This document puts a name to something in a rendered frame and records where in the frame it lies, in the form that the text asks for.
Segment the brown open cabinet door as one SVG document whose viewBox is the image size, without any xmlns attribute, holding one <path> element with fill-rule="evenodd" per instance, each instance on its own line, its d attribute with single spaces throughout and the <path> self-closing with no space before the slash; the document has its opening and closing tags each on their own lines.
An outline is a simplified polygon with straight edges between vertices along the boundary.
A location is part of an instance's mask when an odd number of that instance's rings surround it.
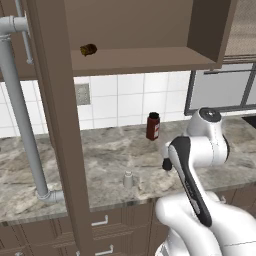
<svg viewBox="0 0 256 256">
<path fill-rule="evenodd" d="M 94 256 L 64 0 L 24 0 L 67 212 L 81 256 Z"/>
</svg>

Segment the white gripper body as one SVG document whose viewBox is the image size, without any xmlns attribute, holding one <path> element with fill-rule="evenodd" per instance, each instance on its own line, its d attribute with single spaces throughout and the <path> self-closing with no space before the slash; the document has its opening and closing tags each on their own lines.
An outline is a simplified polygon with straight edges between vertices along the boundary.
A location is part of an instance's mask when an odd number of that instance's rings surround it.
<svg viewBox="0 0 256 256">
<path fill-rule="evenodd" d="M 166 143 L 164 143 L 163 147 L 162 147 L 162 157 L 163 159 L 169 159 L 169 146 L 171 144 L 171 141 L 168 141 Z"/>
</svg>

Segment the brown closed cabinet door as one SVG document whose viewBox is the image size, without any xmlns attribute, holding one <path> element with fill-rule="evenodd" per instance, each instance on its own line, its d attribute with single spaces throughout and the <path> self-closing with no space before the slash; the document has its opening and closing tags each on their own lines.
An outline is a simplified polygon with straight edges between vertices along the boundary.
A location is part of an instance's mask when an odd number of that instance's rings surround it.
<svg viewBox="0 0 256 256">
<path fill-rule="evenodd" d="M 0 70 L 5 82 L 10 79 L 19 80 L 11 47 L 11 34 L 19 32 L 28 32 L 30 37 L 27 14 L 25 17 L 0 17 Z"/>
</svg>

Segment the small grey shaker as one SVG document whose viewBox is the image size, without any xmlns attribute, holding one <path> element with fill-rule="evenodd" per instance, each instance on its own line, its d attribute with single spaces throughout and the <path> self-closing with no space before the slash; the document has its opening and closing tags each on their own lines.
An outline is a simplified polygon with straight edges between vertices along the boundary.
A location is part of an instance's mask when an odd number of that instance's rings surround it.
<svg viewBox="0 0 256 256">
<path fill-rule="evenodd" d="M 123 178 L 123 185 L 125 188 L 133 187 L 133 173 L 131 171 L 126 171 Z"/>
</svg>

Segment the brown wall cabinet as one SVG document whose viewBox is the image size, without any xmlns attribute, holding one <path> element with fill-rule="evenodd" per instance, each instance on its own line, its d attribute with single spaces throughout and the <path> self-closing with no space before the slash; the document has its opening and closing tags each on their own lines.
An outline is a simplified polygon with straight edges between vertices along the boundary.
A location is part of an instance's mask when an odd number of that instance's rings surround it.
<svg viewBox="0 0 256 256">
<path fill-rule="evenodd" d="M 214 69 L 238 0 L 64 0 L 75 75 Z M 95 44 L 83 56 L 80 47 Z"/>
</svg>

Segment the brown drawer front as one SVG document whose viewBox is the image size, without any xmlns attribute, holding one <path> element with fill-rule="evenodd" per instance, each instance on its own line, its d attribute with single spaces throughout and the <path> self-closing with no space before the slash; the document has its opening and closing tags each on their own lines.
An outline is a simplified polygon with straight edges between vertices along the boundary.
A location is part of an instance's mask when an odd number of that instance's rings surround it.
<svg viewBox="0 0 256 256">
<path fill-rule="evenodd" d="M 93 212 L 91 214 L 92 223 L 103 221 L 105 215 L 109 216 L 108 224 L 92 227 L 93 232 L 99 236 L 107 232 L 117 233 L 120 230 L 146 226 L 151 222 L 152 206 L 152 203 L 147 203 Z"/>
<path fill-rule="evenodd" d="M 105 256 L 146 256 L 149 231 L 146 227 L 128 232 L 102 236 L 94 239 L 95 253 L 109 249 L 114 245 L 114 252 Z"/>
</svg>

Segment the brown base cabinet door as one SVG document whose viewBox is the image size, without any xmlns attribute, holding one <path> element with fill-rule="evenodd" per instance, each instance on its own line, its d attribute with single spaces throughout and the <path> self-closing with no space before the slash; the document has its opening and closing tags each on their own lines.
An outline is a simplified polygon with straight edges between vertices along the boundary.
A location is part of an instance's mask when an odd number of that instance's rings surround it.
<svg viewBox="0 0 256 256">
<path fill-rule="evenodd" d="M 218 191 L 217 195 L 224 197 L 227 204 L 237 206 L 256 218 L 256 185 Z"/>
</svg>

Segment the dark red shaker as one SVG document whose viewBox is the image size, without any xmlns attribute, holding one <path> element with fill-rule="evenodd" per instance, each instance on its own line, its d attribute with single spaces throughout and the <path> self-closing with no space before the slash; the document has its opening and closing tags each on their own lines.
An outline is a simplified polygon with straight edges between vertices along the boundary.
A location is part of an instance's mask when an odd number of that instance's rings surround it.
<svg viewBox="0 0 256 256">
<path fill-rule="evenodd" d="M 159 137 L 160 116 L 157 112 L 150 112 L 147 118 L 146 138 L 154 141 Z"/>
</svg>

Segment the black hob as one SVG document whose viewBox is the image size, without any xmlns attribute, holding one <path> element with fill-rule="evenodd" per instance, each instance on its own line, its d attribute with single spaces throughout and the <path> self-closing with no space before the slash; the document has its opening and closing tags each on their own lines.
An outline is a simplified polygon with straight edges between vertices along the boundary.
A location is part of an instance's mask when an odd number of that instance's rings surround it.
<svg viewBox="0 0 256 256">
<path fill-rule="evenodd" d="M 243 117 L 243 120 L 256 129 L 256 115 Z"/>
</svg>

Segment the grey framed window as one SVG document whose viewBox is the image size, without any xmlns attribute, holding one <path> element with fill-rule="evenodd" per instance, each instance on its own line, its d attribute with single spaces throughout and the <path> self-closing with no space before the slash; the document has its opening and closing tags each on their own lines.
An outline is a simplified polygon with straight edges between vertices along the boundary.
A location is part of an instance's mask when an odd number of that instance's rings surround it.
<svg viewBox="0 0 256 256">
<path fill-rule="evenodd" d="M 184 114 L 192 115 L 201 107 L 220 112 L 256 111 L 256 61 L 192 71 Z"/>
</svg>

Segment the brown lumpy object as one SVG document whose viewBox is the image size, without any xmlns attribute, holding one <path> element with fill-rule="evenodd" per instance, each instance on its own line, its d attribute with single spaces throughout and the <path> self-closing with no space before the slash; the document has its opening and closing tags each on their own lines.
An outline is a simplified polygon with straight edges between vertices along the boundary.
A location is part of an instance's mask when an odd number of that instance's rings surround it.
<svg viewBox="0 0 256 256">
<path fill-rule="evenodd" d="M 80 47 L 80 52 L 83 56 L 93 55 L 97 52 L 95 44 L 87 44 Z"/>
</svg>

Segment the grey wall outlet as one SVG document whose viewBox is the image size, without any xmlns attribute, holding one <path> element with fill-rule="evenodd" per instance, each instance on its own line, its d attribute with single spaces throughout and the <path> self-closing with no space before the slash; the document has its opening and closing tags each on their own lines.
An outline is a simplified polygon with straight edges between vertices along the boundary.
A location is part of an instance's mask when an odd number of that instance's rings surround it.
<svg viewBox="0 0 256 256">
<path fill-rule="evenodd" d="M 89 105 L 90 104 L 90 90 L 89 85 L 76 84 L 75 85 L 76 101 L 78 105 Z"/>
</svg>

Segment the brown base cabinet run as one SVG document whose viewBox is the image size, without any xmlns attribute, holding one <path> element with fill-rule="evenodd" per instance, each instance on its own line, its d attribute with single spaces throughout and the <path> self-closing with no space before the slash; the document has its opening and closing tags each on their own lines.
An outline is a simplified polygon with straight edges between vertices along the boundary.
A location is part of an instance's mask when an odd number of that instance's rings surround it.
<svg viewBox="0 0 256 256">
<path fill-rule="evenodd" d="M 76 256 L 68 217 L 9 225 L 0 223 L 0 256 Z"/>
</svg>

